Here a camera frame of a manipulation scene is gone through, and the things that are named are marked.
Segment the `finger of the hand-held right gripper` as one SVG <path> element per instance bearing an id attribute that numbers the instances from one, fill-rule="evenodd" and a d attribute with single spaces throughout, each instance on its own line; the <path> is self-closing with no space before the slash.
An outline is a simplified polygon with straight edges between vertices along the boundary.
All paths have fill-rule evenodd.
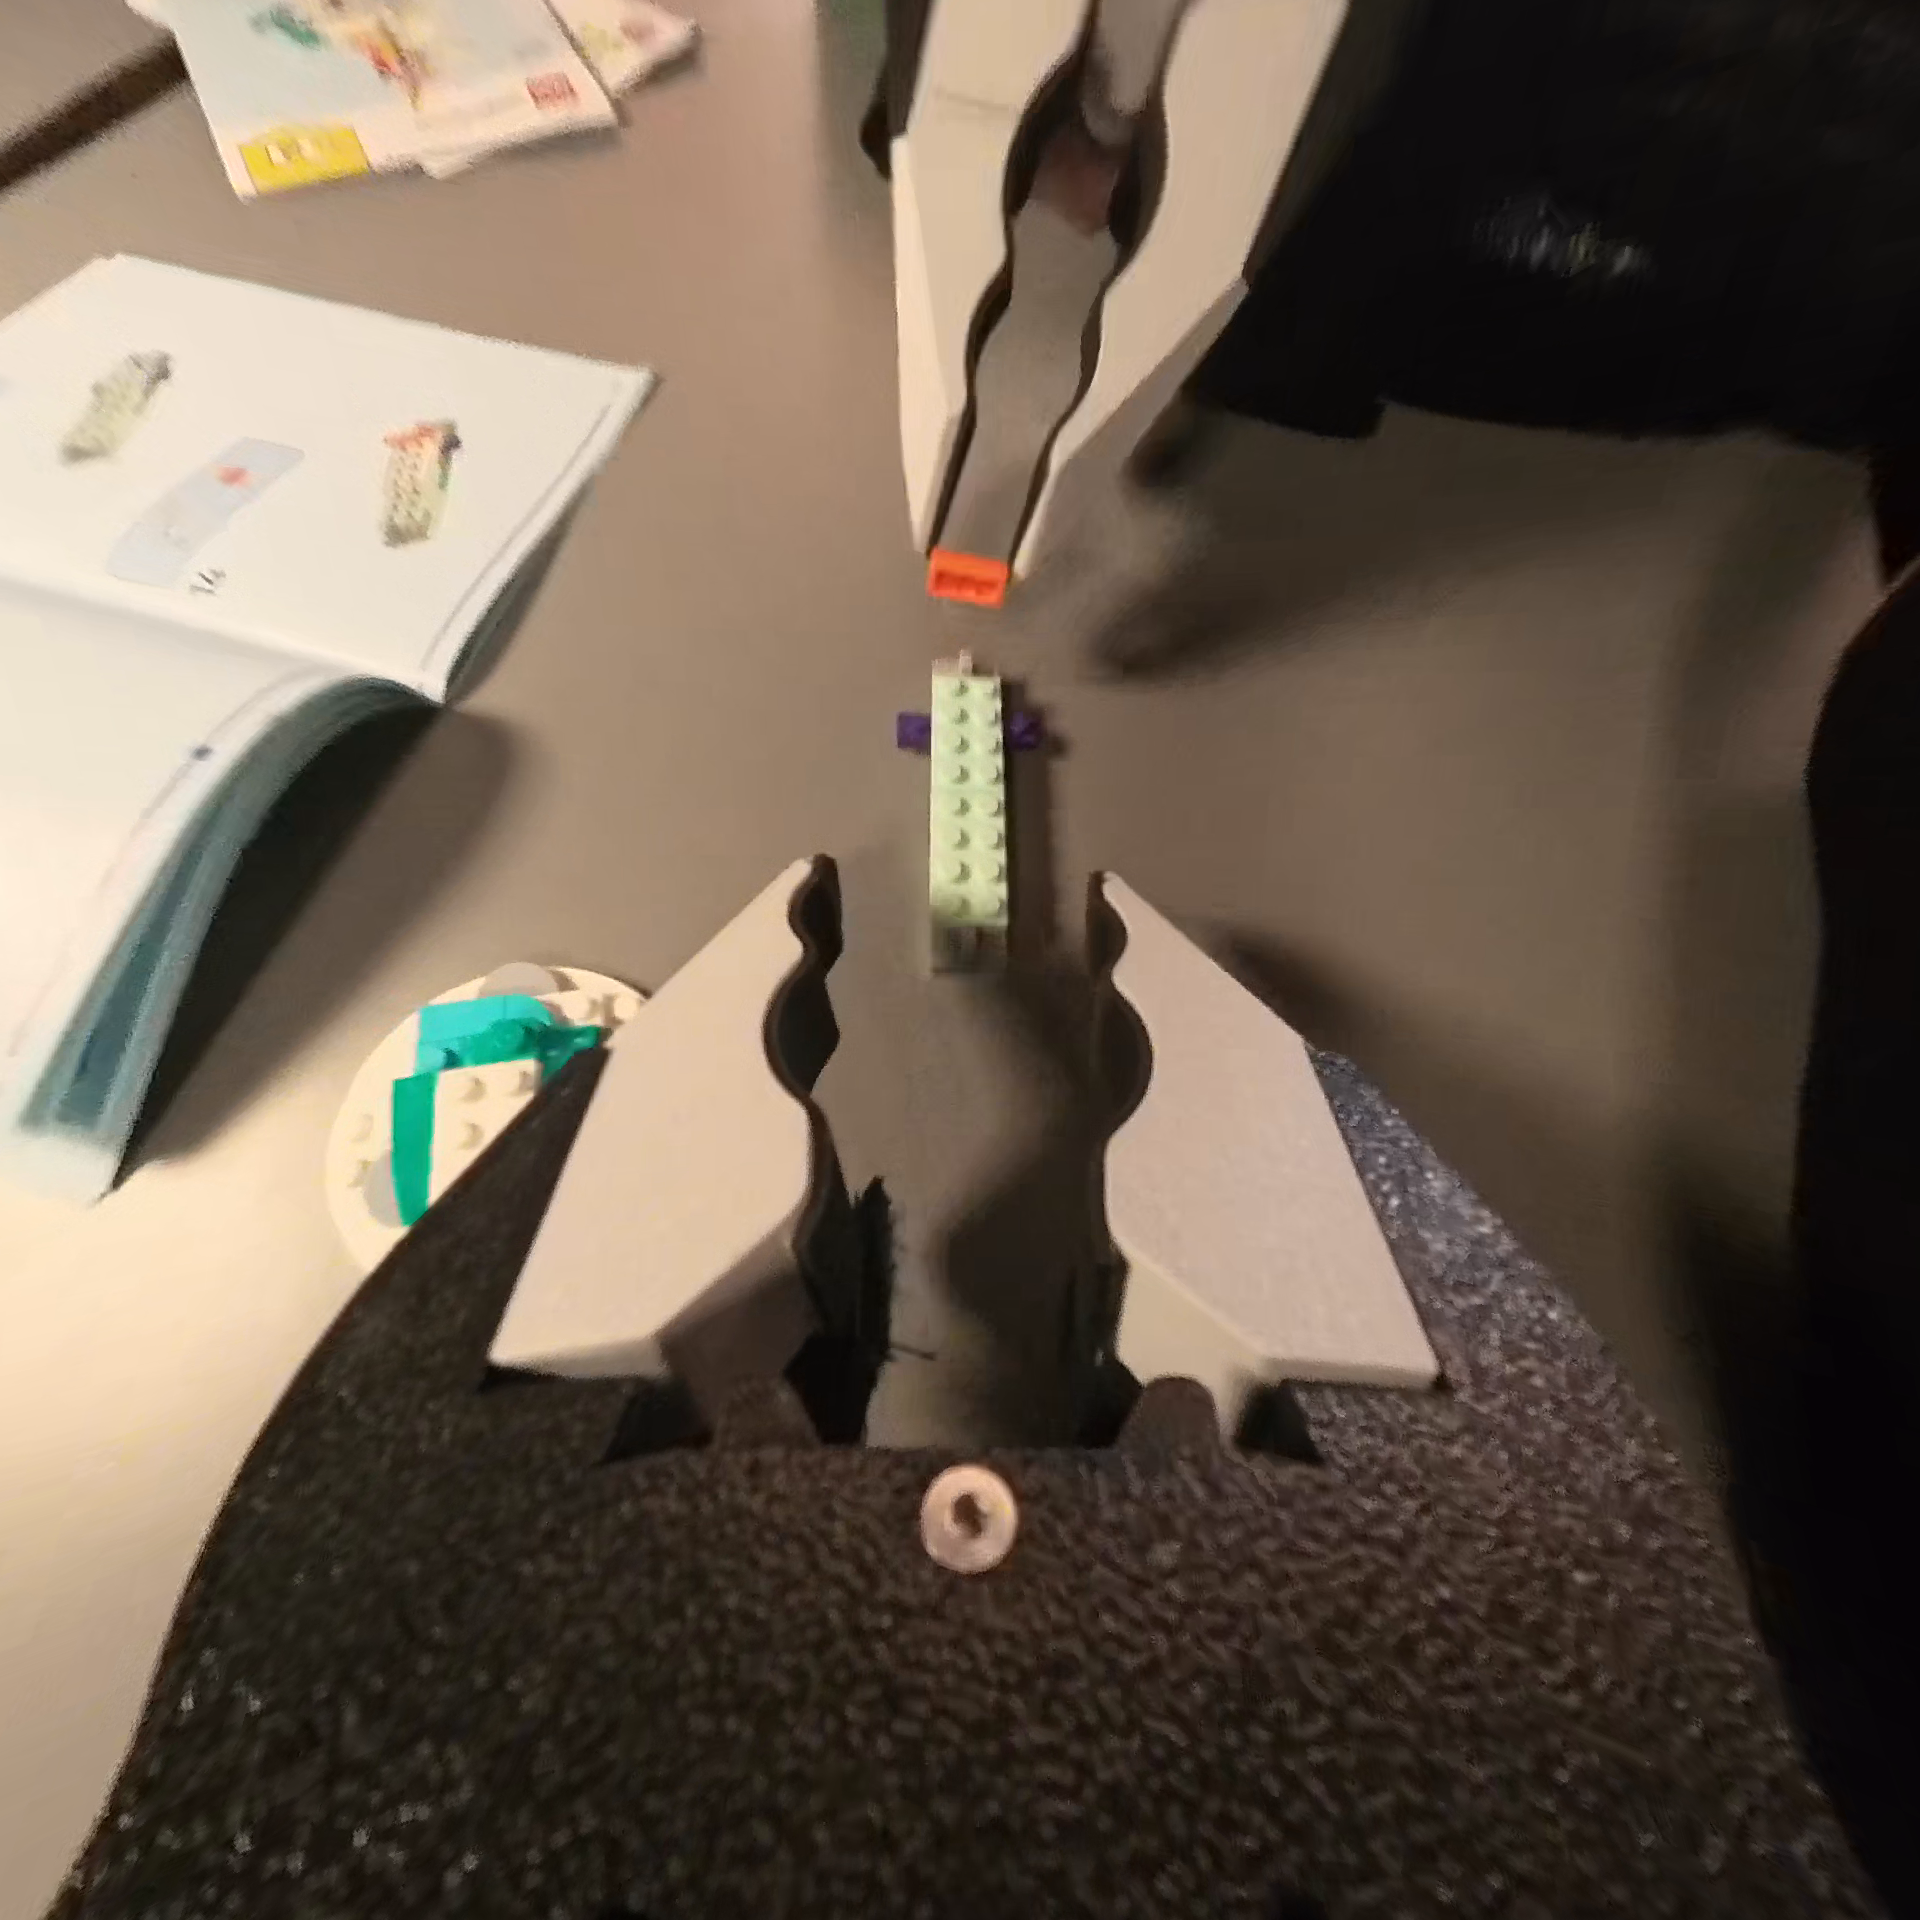
<path id="1" fill-rule="evenodd" d="M 929 562 L 997 562 L 947 536 L 977 436 L 977 368 L 1012 292 L 1043 109 L 1074 80 L 1080 3 L 892 5 L 897 394 L 907 523 Z"/>
<path id="2" fill-rule="evenodd" d="M 1185 8 L 1147 128 L 1155 192 L 1097 304 L 1084 389 L 1038 466 L 1020 578 L 1084 511 L 1097 473 L 1164 417 L 1246 299 L 1257 240 L 1349 12 L 1339 3 Z"/>

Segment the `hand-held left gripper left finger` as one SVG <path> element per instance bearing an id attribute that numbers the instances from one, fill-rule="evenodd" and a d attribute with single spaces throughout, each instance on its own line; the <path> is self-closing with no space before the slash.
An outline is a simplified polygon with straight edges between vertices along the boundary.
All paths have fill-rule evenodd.
<path id="1" fill-rule="evenodd" d="M 838 1029 L 830 855 L 789 861 L 605 1047 L 489 1367 L 635 1380 L 713 1423 L 790 1387 L 846 1436 L 846 1177 L 813 1095 Z"/>

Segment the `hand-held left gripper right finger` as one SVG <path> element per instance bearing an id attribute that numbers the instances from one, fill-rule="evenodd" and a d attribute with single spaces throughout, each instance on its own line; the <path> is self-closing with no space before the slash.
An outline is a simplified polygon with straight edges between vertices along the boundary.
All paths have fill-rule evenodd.
<path id="1" fill-rule="evenodd" d="M 1200 1386 L 1221 1428 L 1273 1393 L 1421 1394 L 1442 1363 L 1305 1037 L 1132 883 L 1088 889 L 1096 1356 Z"/>

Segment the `green lego plate assembly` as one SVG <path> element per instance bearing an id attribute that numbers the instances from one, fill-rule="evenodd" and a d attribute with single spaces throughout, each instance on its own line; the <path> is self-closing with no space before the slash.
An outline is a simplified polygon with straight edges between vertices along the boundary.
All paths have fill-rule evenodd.
<path id="1" fill-rule="evenodd" d="M 893 746 L 926 769 L 926 964 L 965 976 L 1006 962 L 1016 923 L 1012 773 L 1052 744 L 1050 720 L 970 649 L 934 658 Z"/>

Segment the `round white lego plate assembly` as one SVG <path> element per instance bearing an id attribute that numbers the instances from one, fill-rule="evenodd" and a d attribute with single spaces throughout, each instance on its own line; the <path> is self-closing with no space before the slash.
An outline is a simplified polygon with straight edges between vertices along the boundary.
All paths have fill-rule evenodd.
<path id="1" fill-rule="evenodd" d="M 352 1271 L 371 1276 L 548 1080 L 645 1003 L 617 976 L 509 962 L 400 1020 L 326 1135 L 323 1196 Z"/>

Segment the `instruction booklet with yellow label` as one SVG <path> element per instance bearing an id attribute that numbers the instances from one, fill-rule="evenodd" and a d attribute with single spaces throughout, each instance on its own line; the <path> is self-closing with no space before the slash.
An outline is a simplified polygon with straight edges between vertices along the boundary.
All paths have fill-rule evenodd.
<path id="1" fill-rule="evenodd" d="M 445 177 L 617 109 L 544 3 L 132 3 L 168 31 L 234 195 Z"/>

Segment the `person's black knit sweater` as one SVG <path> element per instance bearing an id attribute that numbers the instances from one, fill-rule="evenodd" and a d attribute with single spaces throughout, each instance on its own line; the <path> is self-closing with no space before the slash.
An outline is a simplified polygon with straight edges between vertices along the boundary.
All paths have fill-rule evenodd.
<path id="1" fill-rule="evenodd" d="M 1916 1499 L 1917 570 L 1845 649 L 1809 754 L 1816 989 L 1789 1247 L 1822 1501 Z"/>

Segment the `open instruction booklet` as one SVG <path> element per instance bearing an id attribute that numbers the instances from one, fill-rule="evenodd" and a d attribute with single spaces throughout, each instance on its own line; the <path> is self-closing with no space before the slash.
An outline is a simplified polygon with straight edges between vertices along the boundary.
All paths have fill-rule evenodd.
<path id="1" fill-rule="evenodd" d="M 443 707 L 657 372 L 121 253 L 3 375 L 5 1177 L 88 1204 L 266 816 Z"/>

